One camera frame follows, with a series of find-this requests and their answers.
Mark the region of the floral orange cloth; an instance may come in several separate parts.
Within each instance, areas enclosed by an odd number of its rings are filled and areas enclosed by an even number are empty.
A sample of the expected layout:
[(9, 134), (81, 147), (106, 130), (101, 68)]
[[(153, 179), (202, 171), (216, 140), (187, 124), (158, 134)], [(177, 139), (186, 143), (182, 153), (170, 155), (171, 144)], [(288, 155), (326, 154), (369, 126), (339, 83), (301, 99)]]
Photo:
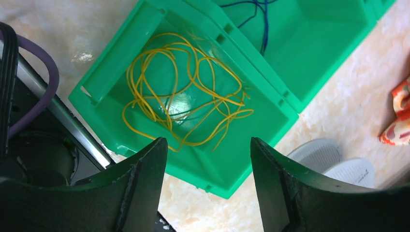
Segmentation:
[(396, 119), (381, 133), (379, 141), (387, 145), (410, 144), (410, 77), (392, 91), (393, 110)]

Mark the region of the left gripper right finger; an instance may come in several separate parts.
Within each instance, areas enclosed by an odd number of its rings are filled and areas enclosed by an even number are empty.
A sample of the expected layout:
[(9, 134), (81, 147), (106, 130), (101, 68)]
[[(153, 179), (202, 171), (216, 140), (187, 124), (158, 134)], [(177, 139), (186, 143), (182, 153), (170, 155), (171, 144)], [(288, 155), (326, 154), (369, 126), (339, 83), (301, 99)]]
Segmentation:
[(329, 178), (257, 137), (250, 158), (266, 232), (407, 232), (410, 187), (371, 189)]

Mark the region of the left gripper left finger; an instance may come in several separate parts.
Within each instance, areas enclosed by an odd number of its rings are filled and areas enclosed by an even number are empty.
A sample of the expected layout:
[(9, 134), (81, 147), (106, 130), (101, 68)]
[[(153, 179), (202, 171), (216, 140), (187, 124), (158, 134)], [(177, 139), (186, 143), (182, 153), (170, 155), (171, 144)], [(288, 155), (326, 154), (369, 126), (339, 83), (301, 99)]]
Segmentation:
[(0, 179), (3, 232), (152, 232), (168, 143), (155, 139), (79, 185), (39, 187)]

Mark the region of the green plastic compartment bin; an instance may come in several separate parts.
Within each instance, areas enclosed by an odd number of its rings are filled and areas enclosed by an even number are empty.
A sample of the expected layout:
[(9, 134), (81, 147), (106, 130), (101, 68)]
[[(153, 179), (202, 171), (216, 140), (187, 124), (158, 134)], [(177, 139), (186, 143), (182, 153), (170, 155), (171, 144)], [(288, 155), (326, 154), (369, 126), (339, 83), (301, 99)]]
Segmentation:
[(111, 151), (165, 137), (166, 172), (225, 199), (391, 0), (140, 0), (69, 100)]

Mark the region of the grey plastic cable spool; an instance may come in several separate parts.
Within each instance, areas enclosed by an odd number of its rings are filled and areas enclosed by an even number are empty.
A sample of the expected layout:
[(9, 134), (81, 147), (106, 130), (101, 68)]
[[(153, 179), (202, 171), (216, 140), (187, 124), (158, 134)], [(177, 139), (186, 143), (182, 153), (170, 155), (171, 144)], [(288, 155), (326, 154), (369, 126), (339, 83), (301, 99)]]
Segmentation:
[(329, 178), (365, 188), (375, 187), (375, 170), (364, 158), (343, 160), (341, 148), (329, 139), (300, 145), (288, 157)]

